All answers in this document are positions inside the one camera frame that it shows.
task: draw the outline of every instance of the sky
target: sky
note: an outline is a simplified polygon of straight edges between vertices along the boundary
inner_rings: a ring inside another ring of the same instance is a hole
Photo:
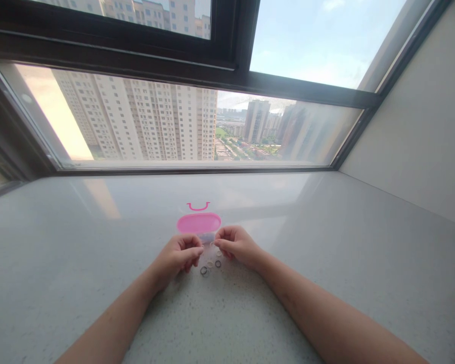
[[[357,88],[405,1],[261,0],[250,70]]]

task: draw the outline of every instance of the cloud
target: cloud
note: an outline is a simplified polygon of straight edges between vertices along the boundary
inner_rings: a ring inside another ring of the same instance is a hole
[[[332,11],[336,8],[339,8],[341,6],[345,5],[345,0],[325,0],[322,3],[322,7],[324,8],[325,11]]]

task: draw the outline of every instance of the pink handle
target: pink handle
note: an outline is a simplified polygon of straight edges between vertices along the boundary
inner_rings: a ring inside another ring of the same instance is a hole
[[[203,211],[205,210],[208,206],[209,206],[210,202],[206,202],[206,207],[204,207],[203,209],[193,209],[192,206],[191,206],[191,203],[189,202],[188,205],[189,205],[189,208],[192,210],[192,211]]]

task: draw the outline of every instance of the countertop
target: countertop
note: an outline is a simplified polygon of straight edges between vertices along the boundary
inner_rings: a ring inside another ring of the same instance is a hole
[[[56,360],[206,202],[427,360],[455,362],[455,223],[313,172],[53,177],[1,196],[0,363]],[[220,260],[154,299],[125,362],[321,362],[263,280]]]

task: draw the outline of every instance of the high-rise building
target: high-rise building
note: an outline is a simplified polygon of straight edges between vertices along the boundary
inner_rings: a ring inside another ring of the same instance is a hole
[[[328,159],[335,155],[350,130],[353,114],[358,112],[301,101],[289,111],[279,154],[285,160],[303,160],[318,165],[330,163]]]
[[[275,137],[275,142],[277,144],[281,144],[283,141],[283,137],[285,136],[288,122],[290,121],[294,108],[295,108],[295,104],[288,105],[283,112],[283,116],[281,117],[281,120],[280,120],[280,126],[278,127],[277,134]]]
[[[278,114],[270,113],[268,115],[268,120],[263,130],[262,137],[269,138],[274,137],[277,133],[278,128],[280,127],[281,116]]]
[[[97,158],[212,160],[217,91],[53,70]]]
[[[254,100],[249,102],[243,136],[244,140],[248,143],[261,142],[270,106],[269,101],[266,100]]]
[[[169,9],[148,0],[35,0],[176,33],[211,38],[211,18],[195,17],[195,0],[170,0]]]
[[[170,12],[151,1],[41,2],[196,35],[195,0],[170,1]],[[210,37],[210,18],[197,21],[202,28],[209,23]],[[53,74],[95,158],[214,159],[216,90],[73,71]]]

